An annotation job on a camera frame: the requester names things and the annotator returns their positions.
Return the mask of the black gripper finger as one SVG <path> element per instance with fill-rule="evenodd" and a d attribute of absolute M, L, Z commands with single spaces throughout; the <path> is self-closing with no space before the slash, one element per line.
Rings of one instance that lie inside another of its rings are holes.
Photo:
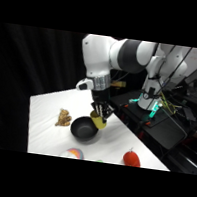
<path fill-rule="evenodd" d="M 113 112 L 114 112 L 114 109 L 111 107 L 103 108 L 102 118 L 107 120 L 112 115 Z"/>
<path fill-rule="evenodd" d="M 99 117 L 101 117 L 101 112 L 99 110 L 100 105 L 97 102 L 93 102 L 91 103 L 93 110 L 99 115 Z"/>

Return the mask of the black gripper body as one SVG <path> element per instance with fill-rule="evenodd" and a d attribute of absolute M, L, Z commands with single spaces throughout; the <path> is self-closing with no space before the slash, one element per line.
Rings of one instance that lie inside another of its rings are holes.
<path fill-rule="evenodd" d="M 103 108 L 111 107 L 111 105 L 109 104 L 110 90 L 109 89 L 105 89 L 103 91 L 96 90 L 96 91 L 92 91 L 91 93 L 92 93 L 93 102 L 97 102 L 100 105 L 99 110 L 101 112 L 100 115 L 102 115 Z"/>

